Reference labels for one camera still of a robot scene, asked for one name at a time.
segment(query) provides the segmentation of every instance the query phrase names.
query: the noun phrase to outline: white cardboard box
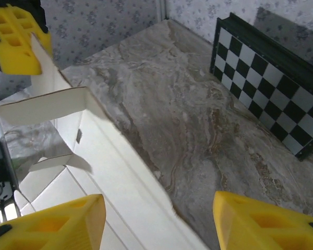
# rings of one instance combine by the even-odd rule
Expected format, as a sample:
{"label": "white cardboard box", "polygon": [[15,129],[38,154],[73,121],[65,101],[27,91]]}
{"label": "white cardboard box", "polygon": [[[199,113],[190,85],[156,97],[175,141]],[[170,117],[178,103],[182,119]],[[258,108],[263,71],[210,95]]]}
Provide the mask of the white cardboard box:
{"label": "white cardboard box", "polygon": [[[32,49],[43,72],[31,77],[34,97],[0,106],[0,117],[12,125],[50,120],[71,154],[41,160],[31,171],[63,165],[67,168],[59,177],[67,171],[85,194],[102,193],[111,230],[105,232],[116,235],[127,249],[208,249],[177,216],[163,187],[90,90],[73,88],[34,36]],[[65,195],[59,194],[59,177],[46,188],[56,185],[54,196]],[[31,203],[41,204],[41,196]]]}

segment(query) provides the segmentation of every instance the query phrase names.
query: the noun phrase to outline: patterned wall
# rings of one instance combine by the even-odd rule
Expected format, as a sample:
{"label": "patterned wall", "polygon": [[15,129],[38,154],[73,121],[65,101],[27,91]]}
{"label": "patterned wall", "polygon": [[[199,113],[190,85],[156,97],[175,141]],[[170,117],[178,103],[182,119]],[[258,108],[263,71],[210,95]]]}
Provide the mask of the patterned wall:
{"label": "patterned wall", "polygon": [[166,0],[168,16],[213,42],[230,12],[313,64],[313,0]]}
{"label": "patterned wall", "polygon": [[[61,68],[131,36],[157,20],[155,0],[41,0]],[[29,85],[0,72],[0,99]]]}

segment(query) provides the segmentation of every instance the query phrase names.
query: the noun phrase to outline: gray marble surface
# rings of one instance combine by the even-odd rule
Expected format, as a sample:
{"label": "gray marble surface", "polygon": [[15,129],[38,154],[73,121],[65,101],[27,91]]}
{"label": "gray marble surface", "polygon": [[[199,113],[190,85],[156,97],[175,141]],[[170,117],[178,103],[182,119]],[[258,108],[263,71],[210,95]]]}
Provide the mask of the gray marble surface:
{"label": "gray marble surface", "polygon": [[[313,156],[299,162],[209,74],[212,46],[173,21],[158,23],[64,70],[88,86],[159,178],[181,216],[219,249],[217,190],[313,216]],[[19,92],[5,100],[28,96]],[[3,124],[20,179],[67,148],[48,123]]]}

